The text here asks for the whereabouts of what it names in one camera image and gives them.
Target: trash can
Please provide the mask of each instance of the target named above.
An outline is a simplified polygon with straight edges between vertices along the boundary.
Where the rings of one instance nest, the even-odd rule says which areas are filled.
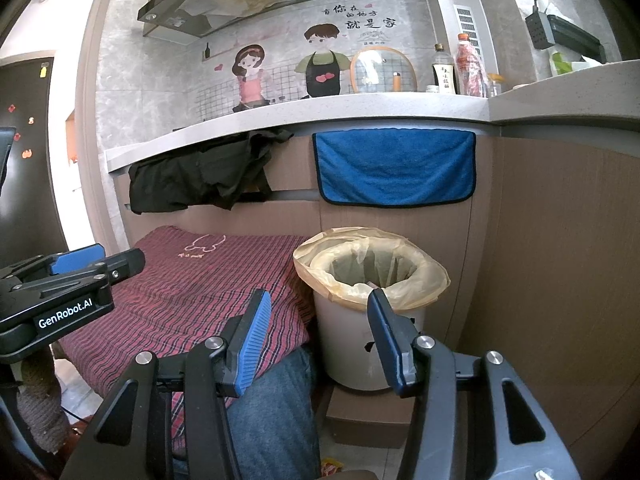
[[[300,278],[314,290],[324,366],[355,390],[387,388],[367,320],[367,298],[381,287],[396,314],[422,329],[424,308],[449,286],[447,271],[399,235],[375,228],[322,232],[293,253]]]

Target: kitchen counter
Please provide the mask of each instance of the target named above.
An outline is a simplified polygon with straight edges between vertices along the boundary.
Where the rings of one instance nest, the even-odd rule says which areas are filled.
[[[483,99],[418,92],[344,94],[229,114],[149,142],[106,150],[108,171],[175,148],[249,130],[349,119],[412,118],[485,124],[531,120],[623,120],[640,128],[640,60],[558,76]]]

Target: floor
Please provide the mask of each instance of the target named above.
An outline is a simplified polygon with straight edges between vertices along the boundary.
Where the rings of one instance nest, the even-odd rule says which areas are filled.
[[[56,375],[62,387],[62,407],[86,417],[93,415],[102,402],[102,397],[95,393],[76,370],[76,367],[66,359],[56,359]],[[72,424],[78,420],[67,415]]]
[[[366,469],[375,473],[378,480],[396,480],[403,453],[404,446],[401,449],[383,449],[336,444],[326,426],[320,431],[320,457],[342,462],[343,471]]]
[[[93,415],[102,398],[96,394],[80,376],[76,368],[66,359],[56,359],[56,375],[62,386],[62,406],[77,416]],[[73,424],[77,420],[68,415]],[[327,427],[320,431],[320,456],[333,458],[344,464],[344,471],[367,469],[378,476],[378,480],[395,480],[402,459],[402,449],[380,449],[373,447],[345,446],[336,444]]]

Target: blue gripper pad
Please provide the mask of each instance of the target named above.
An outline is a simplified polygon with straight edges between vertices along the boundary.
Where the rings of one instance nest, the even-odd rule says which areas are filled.
[[[84,269],[90,264],[105,257],[104,247],[100,244],[90,245],[69,253],[60,254],[54,264],[51,265],[52,274],[64,274],[73,270]]]
[[[254,382],[255,370],[258,367],[258,359],[264,345],[264,338],[271,319],[271,297],[265,290],[254,292],[245,316],[251,314],[255,309],[254,318],[247,331],[244,344],[238,354],[238,373],[234,381],[234,388],[238,396],[242,396],[244,391]]]
[[[410,319],[394,314],[385,293],[375,288],[367,300],[367,319],[385,373],[386,383],[400,397],[410,395],[418,381],[412,341],[418,335]]]

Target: metal screw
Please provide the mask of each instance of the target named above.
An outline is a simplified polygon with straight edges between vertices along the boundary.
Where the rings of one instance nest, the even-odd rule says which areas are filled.
[[[544,470],[536,471],[536,480],[554,480],[551,475],[546,473]]]
[[[139,365],[146,365],[149,364],[151,362],[151,359],[153,358],[153,354],[145,350],[144,352],[140,352],[138,355],[136,355],[136,362]]]
[[[436,341],[433,337],[429,335],[420,335],[415,338],[415,343],[420,348],[426,348],[427,350],[436,346]]]
[[[502,362],[504,361],[504,357],[502,357],[502,354],[500,352],[496,352],[495,350],[491,350],[490,352],[487,352],[486,358],[491,364],[494,364],[494,365],[501,365]]]
[[[224,344],[221,337],[207,337],[204,341],[204,346],[206,346],[209,350],[217,350]]]

